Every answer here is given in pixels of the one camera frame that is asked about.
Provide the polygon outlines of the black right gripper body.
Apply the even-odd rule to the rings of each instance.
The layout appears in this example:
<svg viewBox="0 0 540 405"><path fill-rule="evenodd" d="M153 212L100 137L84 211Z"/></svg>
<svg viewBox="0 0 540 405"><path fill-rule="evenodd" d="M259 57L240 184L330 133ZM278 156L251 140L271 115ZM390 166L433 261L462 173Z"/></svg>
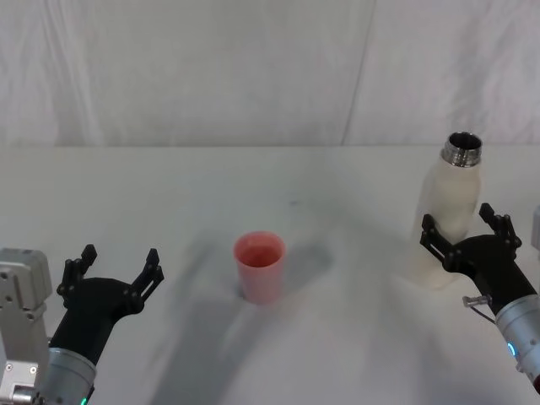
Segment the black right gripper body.
<svg viewBox="0 0 540 405"><path fill-rule="evenodd" d="M489 297L494 315L509 303L535 295L528 278L516 264L518 237L480 235L467 238L446 254L446 271L469 277L482 296Z"/></svg>

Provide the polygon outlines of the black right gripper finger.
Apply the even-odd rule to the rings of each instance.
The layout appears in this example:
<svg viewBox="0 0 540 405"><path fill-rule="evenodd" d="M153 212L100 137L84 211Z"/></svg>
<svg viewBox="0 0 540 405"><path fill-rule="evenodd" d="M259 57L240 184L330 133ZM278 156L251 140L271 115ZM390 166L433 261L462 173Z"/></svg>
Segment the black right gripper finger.
<svg viewBox="0 0 540 405"><path fill-rule="evenodd" d="M521 247L521 239L516 235L509 214L496 214L491 205L483 202L479 209L479 215L485 224L494 232L494 234L504 242L504 245L510 250L513 256L516 256L516 250Z"/></svg>
<svg viewBox="0 0 540 405"><path fill-rule="evenodd" d="M421 224L420 244L440 262L447 272L460 272L462 270L462 254L456 247L463 236L446 238L437 228L437 223L431 214L425 214Z"/></svg>

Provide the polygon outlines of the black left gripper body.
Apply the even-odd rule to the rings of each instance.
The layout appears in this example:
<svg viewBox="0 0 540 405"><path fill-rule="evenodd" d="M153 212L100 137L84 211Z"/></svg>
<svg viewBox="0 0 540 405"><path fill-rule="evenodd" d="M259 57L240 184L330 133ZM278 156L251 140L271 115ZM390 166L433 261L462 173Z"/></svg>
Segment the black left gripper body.
<svg viewBox="0 0 540 405"><path fill-rule="evenodd" d="M116 323L143 310L140 290L113 278L61 283L57 293L66 313L50 347L74 352L93 364L99 362Z"/></svg>

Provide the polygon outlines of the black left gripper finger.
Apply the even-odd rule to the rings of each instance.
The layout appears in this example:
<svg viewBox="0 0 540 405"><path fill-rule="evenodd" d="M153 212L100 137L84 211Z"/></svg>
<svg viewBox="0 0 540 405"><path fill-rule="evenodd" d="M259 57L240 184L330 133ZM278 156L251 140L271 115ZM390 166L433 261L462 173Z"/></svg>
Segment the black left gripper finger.
<svg viewBox="0 0 540 405"><path fill-rule="evenodd" d="M151 248L143 271L124 291L127 314L140 313L144 308L145 301L164 279L165 276L159 264L159 253L155 248Z"/></svg>
<svg viewBox="0 0 540 405"><path fill-rule="evenodd" d="M65 309L94 309L98 300L98 278L86 278L85 274L97 258L97 250L88 244L80 258L67 259L57 294L62 297Z"/></svg>

